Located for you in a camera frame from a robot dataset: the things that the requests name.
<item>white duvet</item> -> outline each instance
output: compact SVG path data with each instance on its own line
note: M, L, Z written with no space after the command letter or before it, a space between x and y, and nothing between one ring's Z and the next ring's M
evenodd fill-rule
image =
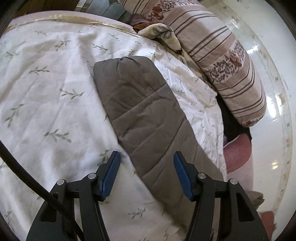
M3 35L0 139L48 191L61 178L71 182L95 172L113 150L120 151L122 161L111 196L100 204L110 240L182 240L179 226L119 146L105 118L92 67L128 55L150 58L175 94L198 143L226 177L216 94L159 43L102 20L96 25L37 21ZM0 193L0 212L18 238L25 240L43 199L2 160Z

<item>striped pillow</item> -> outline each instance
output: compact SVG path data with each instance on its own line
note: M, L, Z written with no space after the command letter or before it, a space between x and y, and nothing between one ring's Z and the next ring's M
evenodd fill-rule
M169 25L245 127L265 114L266 99L254 64L233 33L197 0L120 0L130 13Z

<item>brown fabric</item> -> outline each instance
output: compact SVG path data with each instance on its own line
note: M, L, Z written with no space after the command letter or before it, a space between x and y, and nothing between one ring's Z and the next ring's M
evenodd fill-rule
M140 56L98 62L94 77L119 144L137 174L166 210L188 227L194 203L183 195L174 153L181 151L198 171L213 179L223 177L197 143L170 87L153 62Z

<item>bed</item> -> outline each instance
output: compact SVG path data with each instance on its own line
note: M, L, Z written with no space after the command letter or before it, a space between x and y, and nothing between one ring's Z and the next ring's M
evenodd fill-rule
M101 204L110 239L181 240L182 228L151 195L118 144L92 70L96 62L109 58L151 59L167 80L197 142L226 179L216 93L162 45L137 35L130 26L79 14L24 16L2 36L1 140L48 191L58 179L79 180L113 150L120 151L122 164L112 194ZM5 196L0 212L16 236L25 240L43 200L3 162L0 172Z

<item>floor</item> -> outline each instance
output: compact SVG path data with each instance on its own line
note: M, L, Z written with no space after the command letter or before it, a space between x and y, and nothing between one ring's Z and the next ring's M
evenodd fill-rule
M296 209L296 41L264 0L203 0L236 35L259 71L267 100L264 118L251 128L254 190L264 193L258 211L272 210L282 232Z

